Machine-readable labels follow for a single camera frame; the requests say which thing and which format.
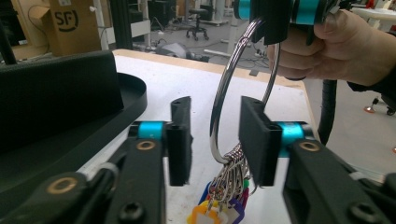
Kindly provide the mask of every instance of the black plastic mount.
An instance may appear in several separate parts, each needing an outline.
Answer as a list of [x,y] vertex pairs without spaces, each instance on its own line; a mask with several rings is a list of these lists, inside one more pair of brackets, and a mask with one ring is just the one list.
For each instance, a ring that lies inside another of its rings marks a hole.
[[391,223],[316,140],[292,144],[283,196],[294,224]]
[[280,43],[288,37],[292,1],[290,0],[251,0],[250,21],[263,17],[262,25],[252,37],[257,43],[264,36],[264,45]]
[[[172,122],[165,125],[162,141],[131,134],[121,145],[120,151],[127,155],[105,223],[166,223],[163,156],[167,154],[169,160],[170,185],[186,184],[191,170],[190,110],[190,97],[175,100]],[[128,215],[129,207],[140,211],[139,216]]]
[[259,186],[273,186],[282,128],[263,113],[264,104],[242,96],[239,140],[253,180]]
[[172,122],[166,126],[171,186],[183,186],[189,181],[192,163],[190,111],[190,97],[179,98],[171,104]]

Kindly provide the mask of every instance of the metal key ring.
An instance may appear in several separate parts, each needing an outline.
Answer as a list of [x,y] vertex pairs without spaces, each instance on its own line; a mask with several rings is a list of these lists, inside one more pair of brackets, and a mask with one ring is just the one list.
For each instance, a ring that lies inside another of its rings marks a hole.
[[[262,18],[257,18],[250,23],[247,27],[244,34],[239,38],[238,43],[236,44],[235,49],[233,50],[233,54],[228,61],[224,72],[221,76],[220,84],[218,87],[218,91],[216,92],[215,102],[213,104],[212,116],[210,119],[210,149],[212,152],[213,158],[222,164],[226,164],[229,160],[225,157],[222,157],[219,153],[219,121],[221,115],[221,109],[224,104],[225,95],[228,90],[228,86],[230,85],[231,77],[233,76],[233,71],[235,70],[236,64],[239,61],[246,45],[248,44],[249,39],[254,34],[254,32],[264,24]],[[276,70],[278,65],[278,56],[280,53],[280,44],[275,45],[275,55],[274,55],[274,63],[271,71],[271,77],[267,85],[267,89],[265,91],[264,97],[262,101],[264,102],[264,106],[268,102],[268,98],[271,94],[271,90],[275,83],[276,78]]]

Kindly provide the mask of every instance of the black cable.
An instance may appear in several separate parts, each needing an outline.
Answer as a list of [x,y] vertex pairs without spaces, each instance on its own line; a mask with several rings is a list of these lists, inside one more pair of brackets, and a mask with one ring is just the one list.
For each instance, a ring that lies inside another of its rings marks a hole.
[[322,108],[318,134],[321,144],[326,146],[332,132],[332,124],[335,116],[335,104],[337,93],[337,80],[323,80]]

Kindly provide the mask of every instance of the table surface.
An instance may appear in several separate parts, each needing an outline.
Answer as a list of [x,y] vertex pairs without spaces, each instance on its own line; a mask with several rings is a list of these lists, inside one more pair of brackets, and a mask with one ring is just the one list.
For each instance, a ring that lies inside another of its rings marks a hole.
[[396,12],[384,8],[358,8],[353,7],[351,11],[363,17],[370,17],[372,19],[381,21],[396,21]]
[[[148,107],[138,120],[170,120],[170,103],[180,97],[191,97],[191,135],[194,139],[190,183],[182,188],[166,187],[167,223],[185,223],[191,209],[201,198],[206,184],[222,167],[210,153],[209,122],[224,66],[125,49],[115,50],[114,54],[118,72],[139,77],[148,86]],[[233,74],[220,120],[221,154],[230,151],[238,143],[241,96],[261,99],[265,92],[269,74],[259,73],[257,77],[252,77],[248,73],[248,70],[237,68]],[[313,130],[316,129],[304,83],[301,81],[278,77],[265,113],[271,120],[305,121],[313,125]],[[125,136],[126,131],[80,171],[93,174],[97,164],[106,161]],[[288,159],[279,159],[274,187],[258,189],[249,197],[242,223],[290,223],[281,196],[288,162]]]

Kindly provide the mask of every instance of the floor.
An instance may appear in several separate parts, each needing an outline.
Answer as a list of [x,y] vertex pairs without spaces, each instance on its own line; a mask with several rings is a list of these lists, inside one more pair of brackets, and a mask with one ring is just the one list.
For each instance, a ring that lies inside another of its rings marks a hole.
[[[205,40],[202,34],[198,34],[198,41],[187,38],[189,26],[185,22],[153,31],[151,39],[152,42],[159,43],[158,47],[172,43],[182,44],[192,53],[210,57],[210,63],[225,65],[228,57],[206,53],[204,50],[227,53],[228,44],[220,40],[229,39],[231,19],[224,17],[223,20],[228,22],[220,26],[202,23],[201,26],[207,29],[209,40]],[[268,60],[263,51],[261,42],[251,43],[239,60],[238,67],[268,73]],[[317,126],[321,112],[321,83],[321,80],[304,80]],[[383,181],[385,174],[396,171],[396,153],[393,151],[396,147],[396,116],[387,115],[388,109],[382,105],[375,106],[374,114],[365,112],[363,108],[370,105],[375,97],[380,97],[380,94],[372,91],[353,92],[345,81],[338,82],[335,121],[327,147],[370,178]]]

